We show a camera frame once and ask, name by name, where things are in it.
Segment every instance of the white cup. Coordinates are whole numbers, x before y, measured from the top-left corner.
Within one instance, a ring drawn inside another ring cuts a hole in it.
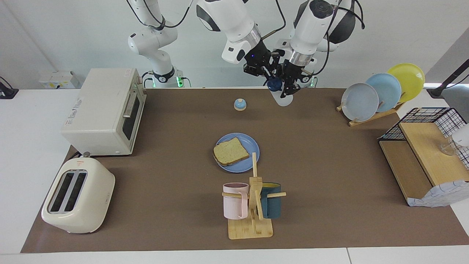
[[[249,184],[242,182],[225,183],[223,192],[241,195],[241,198],[223,197],[223,215],[233,220],[247,218]]]

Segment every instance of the bread slice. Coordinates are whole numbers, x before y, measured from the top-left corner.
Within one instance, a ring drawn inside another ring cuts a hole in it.
[[[222,165],[228,166],[249,158],[249,153],[237,137],[224,141],[213,148],[213,156]]]

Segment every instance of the white table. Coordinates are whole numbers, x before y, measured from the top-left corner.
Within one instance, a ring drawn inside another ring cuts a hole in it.
[[[59,130],[77,94],[21,90],[0,101],[0,263],[469,263],[469,246],[18,254],[68,151]],[[417,106],[447,105],[423,91],[398,114]],[[469,199],[452,208],[468,232]]]

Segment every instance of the teal mug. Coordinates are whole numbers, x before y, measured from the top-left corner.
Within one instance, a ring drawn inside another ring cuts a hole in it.
[[[264,218],[274,219],[280,217],[281,197],[267,198],[267,195],[280,193],[281,191],[279,183],[265,182],[262,184],[261,205]]]

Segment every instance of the brown table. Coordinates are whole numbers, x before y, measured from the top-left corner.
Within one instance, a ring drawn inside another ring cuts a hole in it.
[[[342,89],[303,89],[279,107],[267,90],[150,90],[134,153],[102,157],[116,177],[106,219],[68,234],[36,218],[22,252],[339,248],[469,244],[449,206],[411,208],[379,147],[396,114],[348,127]],[[237,98],[247,109],[235,111]],[[221,190],[248,182],[214,161],[225,134],[260,147],[259,176],[279,182],[271,238],[228,239]]]

